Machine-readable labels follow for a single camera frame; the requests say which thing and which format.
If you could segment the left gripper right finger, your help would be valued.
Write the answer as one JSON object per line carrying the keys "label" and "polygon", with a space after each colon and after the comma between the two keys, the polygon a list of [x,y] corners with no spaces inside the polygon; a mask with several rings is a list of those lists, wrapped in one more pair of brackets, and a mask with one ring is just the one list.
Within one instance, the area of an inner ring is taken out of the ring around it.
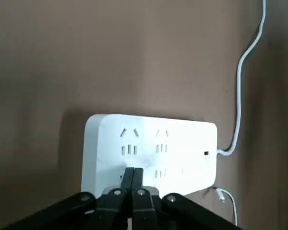
{"label": "left gripper right finger", "polygon": [[143,186],[142,168],[132,177],[132,228],[134,230],[239,230],[240,227],[178,194],[162,198]]}

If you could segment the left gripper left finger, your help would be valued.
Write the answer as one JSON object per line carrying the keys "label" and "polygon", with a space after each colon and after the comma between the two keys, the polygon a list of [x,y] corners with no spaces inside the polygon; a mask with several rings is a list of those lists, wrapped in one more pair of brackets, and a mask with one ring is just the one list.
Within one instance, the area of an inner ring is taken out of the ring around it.
{"label": "left gripper left finger", "polygon": [[120,186],[96,198],[79,192],[24,219],[6,230],[125,230],[130,213],[134,168],[126,168]]}

